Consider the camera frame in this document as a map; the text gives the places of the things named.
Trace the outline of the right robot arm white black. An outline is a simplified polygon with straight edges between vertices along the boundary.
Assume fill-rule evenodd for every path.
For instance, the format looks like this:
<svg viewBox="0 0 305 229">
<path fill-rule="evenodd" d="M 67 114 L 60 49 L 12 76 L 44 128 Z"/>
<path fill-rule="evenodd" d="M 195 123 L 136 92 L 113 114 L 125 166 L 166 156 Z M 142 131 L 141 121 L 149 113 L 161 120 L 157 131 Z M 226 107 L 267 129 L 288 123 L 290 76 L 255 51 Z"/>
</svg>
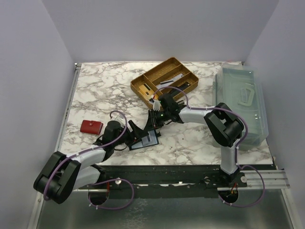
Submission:
<svg viewBox="0 0 305 229">
<path fill-rule="evenodd" d="M 183 102 L 176 102 L 168 93 L 158 99 L 152 95 L 149 102 L 152 103 L 152 109 L 149 110 L 147 124 L 154 129 L 161 128 L 166 122 L 207 125 L 221 147 L 220 179 L 225 182 L 235 179 L 239 171 L 237 152 L 244 124 L 225 103 L 207 108 L 191 108 Z"/>
</svg>

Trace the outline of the black leather card holder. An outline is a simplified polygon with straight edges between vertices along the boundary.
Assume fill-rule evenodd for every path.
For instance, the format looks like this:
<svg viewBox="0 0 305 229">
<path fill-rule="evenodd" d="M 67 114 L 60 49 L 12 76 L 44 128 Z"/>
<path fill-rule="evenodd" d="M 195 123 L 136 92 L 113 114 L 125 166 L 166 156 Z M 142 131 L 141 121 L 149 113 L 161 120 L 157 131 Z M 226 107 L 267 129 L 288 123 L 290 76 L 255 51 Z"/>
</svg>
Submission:
<svg viewBox="0 0 305 229">
<path fill-rule="evenodd" d="M 159 144 L 158 138 L 161 136 L 160 132 L 156 132 L 155 130 L 149 131 L 148 135 L 143 137 L 139 142 L 132 144 L 129 149 L 141 149 L 149 146 L 154 146 Z"/>
</svg>

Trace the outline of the grey credit card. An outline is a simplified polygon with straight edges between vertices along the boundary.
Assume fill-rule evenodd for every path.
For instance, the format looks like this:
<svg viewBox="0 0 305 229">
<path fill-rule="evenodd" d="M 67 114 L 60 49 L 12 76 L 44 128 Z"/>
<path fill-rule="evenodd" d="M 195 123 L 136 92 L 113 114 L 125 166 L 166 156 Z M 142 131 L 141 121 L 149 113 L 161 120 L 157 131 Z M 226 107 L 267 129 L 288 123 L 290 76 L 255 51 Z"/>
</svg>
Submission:
<svg viewBox="0 0 305 229">
<path fill-rule="evenodd" d="M 171 84 L 173 83 L 174 80 L 168 80 L 168 81 L 164 81 L 164 82 L 160 82 L 160 85 L 163 85 L 163 84 Z"/>
</svg>

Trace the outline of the red leather card holder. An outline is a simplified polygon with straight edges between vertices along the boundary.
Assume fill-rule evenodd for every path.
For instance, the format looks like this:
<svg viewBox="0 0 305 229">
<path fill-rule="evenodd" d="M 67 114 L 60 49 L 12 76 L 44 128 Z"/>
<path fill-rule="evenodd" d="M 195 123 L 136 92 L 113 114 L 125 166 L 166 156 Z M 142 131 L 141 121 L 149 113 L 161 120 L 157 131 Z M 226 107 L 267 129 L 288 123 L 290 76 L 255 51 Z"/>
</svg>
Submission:
<svg viewBox="0 0 305 229">
<path fill-rule="evenodd" d="M 83 120 L 80 132 L 92 135 L 99 135 L 103 127 L 103 123 L 100 121 Z"/>
</svg>

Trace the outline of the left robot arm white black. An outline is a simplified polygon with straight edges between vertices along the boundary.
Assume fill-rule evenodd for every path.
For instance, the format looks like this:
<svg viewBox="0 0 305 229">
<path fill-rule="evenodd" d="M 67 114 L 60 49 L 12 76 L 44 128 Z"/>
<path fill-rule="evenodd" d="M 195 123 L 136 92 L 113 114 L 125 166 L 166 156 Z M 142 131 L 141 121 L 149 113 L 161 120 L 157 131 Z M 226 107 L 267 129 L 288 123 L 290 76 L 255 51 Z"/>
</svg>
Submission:
<svg viewBox="0 0 305 229">
<path fill-rule="evenodd" d="M 97 182 L 102 172 L 97 163 L 107 160 L 116 146 L 126 144 L 131 147 L 152 130 L 150 127 L 141 129 L 131 120 L 128 123 L 131 131 L 122 127 L 119 121 L 109 121 L 103 135 L 84 151 L 71 155 L 59 151 L 53 153 L 34 181 L 33 188 L 42 193 L 45 200 L 61 204 L 73 190 Z"/>
</svg>

